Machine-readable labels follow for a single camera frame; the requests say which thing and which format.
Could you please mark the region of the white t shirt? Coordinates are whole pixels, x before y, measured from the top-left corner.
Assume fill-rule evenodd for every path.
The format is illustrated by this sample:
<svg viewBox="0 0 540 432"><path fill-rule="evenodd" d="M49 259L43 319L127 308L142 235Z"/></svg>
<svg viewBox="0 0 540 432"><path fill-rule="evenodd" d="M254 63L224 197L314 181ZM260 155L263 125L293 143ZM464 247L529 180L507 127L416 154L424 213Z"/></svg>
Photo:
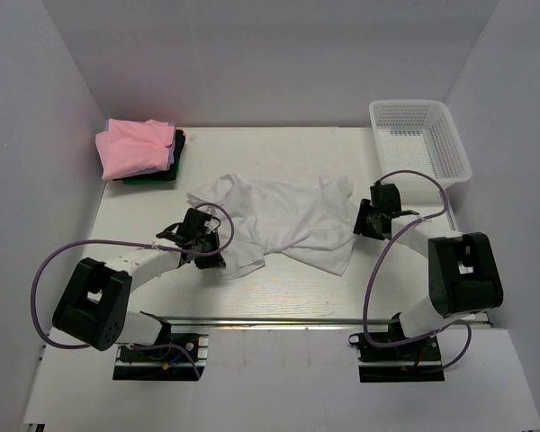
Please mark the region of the white t shirt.
<svg viewBox="0 0 540 432"><path fill-rule="evenodd" d="M272 180L229 174L187 194L191 205L216 203L230 218L219 228L226 266L220 275L238 279L266 265L266 256L286 257L341 276L355 244L357 207L350 201L349 175L317 175L309 179Z"/></svg>

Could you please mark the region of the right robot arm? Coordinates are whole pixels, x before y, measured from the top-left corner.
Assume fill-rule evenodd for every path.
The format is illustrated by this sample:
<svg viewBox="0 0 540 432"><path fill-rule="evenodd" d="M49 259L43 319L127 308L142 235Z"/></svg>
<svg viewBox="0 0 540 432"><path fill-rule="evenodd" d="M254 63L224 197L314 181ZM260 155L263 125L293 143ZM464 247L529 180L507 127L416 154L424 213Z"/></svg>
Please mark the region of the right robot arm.
<svg viewBox="0 0 540 432"><path fill-rule="evenodd" d="M368 345L389 348L401 359L418 352L421 340L469 315L498 308L503 287L491 243L481 232L440 229L431 214L405 211L395 184L378 181L371 197L361 201L354 233L385 243L369 276L364 296L363 329ZM410 309L397 313L386 338L378 341L368 328L368 311L375 279L385 258L403 245L427 260L427 295Z"/></svg>

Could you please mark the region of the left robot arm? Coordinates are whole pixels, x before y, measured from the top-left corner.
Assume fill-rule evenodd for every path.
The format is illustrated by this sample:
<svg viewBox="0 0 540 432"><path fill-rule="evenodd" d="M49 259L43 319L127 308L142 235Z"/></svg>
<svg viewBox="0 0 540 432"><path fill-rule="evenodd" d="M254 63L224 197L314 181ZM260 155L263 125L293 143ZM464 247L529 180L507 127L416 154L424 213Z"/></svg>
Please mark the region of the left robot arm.
<svg viewBox="0 0 540 432"><path fill-rule="evenodd" d="M207 211L190 208L183 221L159 232L154 244L136 244L130 253L106 262L80 260L53 313L53 327L99 351L127 345L141 347L151 358L164 358L173 340L167 323L130 310L130 296L191 262L201 270L223 268L220 222Z"/></svg>

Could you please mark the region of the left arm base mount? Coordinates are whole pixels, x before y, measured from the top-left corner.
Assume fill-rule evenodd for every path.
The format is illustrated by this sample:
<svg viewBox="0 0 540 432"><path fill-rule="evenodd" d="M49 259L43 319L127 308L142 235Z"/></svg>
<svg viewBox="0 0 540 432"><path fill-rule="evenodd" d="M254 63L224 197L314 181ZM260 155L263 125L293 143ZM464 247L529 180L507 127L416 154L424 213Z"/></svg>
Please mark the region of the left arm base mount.
<svg viewBox="0 0 540 432"><path fill-rule="evenodd" d="M120 346L112 379L116 382L198 382L207 363L209 335L175 330L164 342L168 347L153 350Z"/></svg>

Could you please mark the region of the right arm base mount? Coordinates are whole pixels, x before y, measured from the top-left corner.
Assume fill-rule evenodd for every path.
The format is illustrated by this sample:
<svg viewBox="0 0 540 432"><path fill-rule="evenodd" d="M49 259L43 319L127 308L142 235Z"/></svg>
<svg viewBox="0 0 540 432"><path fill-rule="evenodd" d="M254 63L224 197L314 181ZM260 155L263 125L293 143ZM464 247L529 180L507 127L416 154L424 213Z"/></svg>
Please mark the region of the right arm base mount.
<svg viewBox="0 0 540 432"><path fill-rule="evenodd" d="M435 337L393 348L370 344L364 333L354 333L348 343L356 349L360 383L438 383L445 380L442 357Z"/></svg>

